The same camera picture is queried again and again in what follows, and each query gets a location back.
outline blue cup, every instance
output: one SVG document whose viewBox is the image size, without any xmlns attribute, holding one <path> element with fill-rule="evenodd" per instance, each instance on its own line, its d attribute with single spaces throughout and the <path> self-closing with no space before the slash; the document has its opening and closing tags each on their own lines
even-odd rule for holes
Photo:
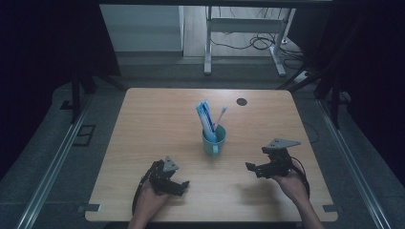
<svg viewBox="0 0 405 229">
<path fill-rule="evenodd" d="M 221 152 L 226 140 L 226 129 L 218 125 L 215 135 L 217 136 L 218 142 L 211 142 L 205 138 L 202 131 L 203 150 L 210 156 L 217 156 Z"/>
</svg>

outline round hole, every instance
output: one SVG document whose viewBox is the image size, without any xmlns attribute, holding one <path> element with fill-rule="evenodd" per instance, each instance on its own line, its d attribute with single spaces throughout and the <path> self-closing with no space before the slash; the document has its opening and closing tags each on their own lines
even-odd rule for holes
<svg viewBox="0 0 405 229">
<path fill-rule="evenodd" d="M 239 106 L 245 106 L 245 105 L 247 104 L 247 101 L 246 101 L 246 99 L 244 99 L 244 98 L 238 98 L 238 99 L 236 99 L 236 103 L 237 103 Z"/>
</svg>

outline white wall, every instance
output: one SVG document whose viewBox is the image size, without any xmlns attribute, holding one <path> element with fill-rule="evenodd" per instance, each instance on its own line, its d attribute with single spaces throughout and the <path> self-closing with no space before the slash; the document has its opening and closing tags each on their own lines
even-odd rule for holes
<svg viewBox="0 0 405 229">
<path fill-rule="evenodd" d="M 182 51 L 183 6 L 100 5 L 116 52 Z"/>
</svg>

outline toothbrush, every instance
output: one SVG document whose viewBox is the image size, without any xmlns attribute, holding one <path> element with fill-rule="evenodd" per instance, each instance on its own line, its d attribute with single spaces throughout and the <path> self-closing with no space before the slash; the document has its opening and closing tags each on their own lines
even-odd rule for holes
<svg viewBox="0 0 405 229">
<path fill-rule="evenodd" d="M 218 125 L 220 125 L 221 118 L 223 117 L 223 114 L 226 112 L 227 106 L 223 106 L 223 110 L 221 111 L 220 116 L 218 117 L 218 120 L 215 122 L 215 127 L 214 131 L 217 130 Z"/>
</svg>

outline dark background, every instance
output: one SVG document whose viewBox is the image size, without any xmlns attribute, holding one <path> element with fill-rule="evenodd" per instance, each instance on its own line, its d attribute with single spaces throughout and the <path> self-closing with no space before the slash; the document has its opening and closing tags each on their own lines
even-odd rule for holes
<svg viewBox="0 0 405 229">
<path fill-rule="evenodd" d="M 52 104 L 55 88 L 90 75 L 119 75 L 94 1 L 0 3 L 0 177 L 24 150 Z"/>
<path fill-rule="evenodd" d="M 405 7 L 381 1 L 352 42 L 339 74 L 352 118 L 405 185 Z"/>
</svg>

